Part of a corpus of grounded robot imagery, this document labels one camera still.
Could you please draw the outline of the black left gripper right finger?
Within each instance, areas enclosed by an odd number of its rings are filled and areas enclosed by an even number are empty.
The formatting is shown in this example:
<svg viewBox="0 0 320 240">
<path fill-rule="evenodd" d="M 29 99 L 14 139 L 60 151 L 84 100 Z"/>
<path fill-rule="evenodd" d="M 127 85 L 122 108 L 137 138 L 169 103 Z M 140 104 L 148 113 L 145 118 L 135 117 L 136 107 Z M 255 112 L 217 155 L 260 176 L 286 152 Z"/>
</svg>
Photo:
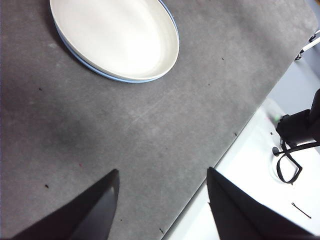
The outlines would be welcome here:
<svg viewBox="0 0 320 240">
<path fill-rule="evenodd" d="M 213 167 L 206 171 L 209 206 L 221 240 L 318 240 L 320 237 L 257 202 Z"/>
</svg>

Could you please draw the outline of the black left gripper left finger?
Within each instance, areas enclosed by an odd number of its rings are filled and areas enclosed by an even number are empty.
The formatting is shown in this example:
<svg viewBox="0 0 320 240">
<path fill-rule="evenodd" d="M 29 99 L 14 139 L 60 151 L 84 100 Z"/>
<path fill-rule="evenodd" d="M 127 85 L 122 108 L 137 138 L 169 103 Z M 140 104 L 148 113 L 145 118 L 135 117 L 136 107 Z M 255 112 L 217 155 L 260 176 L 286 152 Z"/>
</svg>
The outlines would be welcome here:
<svg viewBox="0 0 320 240">
<path fill-rule="evenodd" d="M 14 240 L 106 240 L 115 217 L 120 173 L 113 169 L 68 204 L 16 234 Z"/>
</svg>

